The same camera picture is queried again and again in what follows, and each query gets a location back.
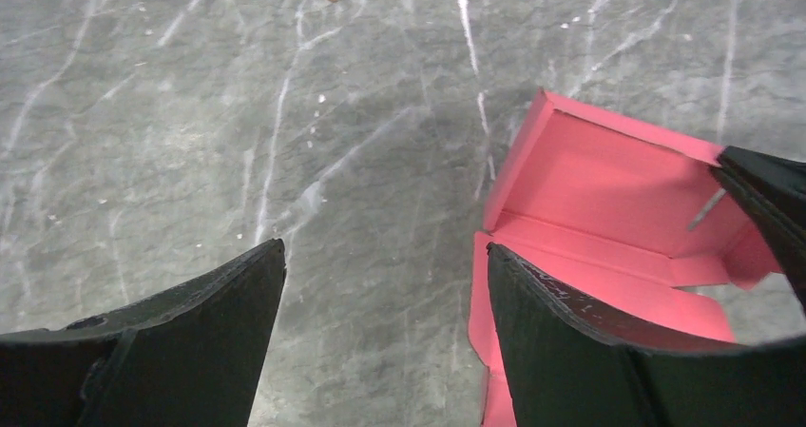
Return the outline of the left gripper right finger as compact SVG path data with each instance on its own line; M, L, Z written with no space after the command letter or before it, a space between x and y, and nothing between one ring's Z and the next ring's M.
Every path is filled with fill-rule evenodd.
M640 319L497 243L489 298L519 426L801 426L805 340L756 346Z

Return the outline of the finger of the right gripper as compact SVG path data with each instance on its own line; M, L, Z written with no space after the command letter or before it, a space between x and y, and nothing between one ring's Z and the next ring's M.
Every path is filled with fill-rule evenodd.
M712 175L751 218L805 304L805 164L728 146Z

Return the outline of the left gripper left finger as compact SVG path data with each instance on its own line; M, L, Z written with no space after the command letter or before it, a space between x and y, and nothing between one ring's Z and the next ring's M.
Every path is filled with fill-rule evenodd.
M281 240L116 310L1 338L5 426L244 426L286 280Z

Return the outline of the red paper box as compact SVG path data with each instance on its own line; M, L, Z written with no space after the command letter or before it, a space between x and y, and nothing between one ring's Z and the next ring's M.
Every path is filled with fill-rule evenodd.
M515 422L488 289L489 243L626 313L732 342L697 286L750 289L779 269L720 188L718 145L540 91L474 236L470 344L483 362L481 422Z

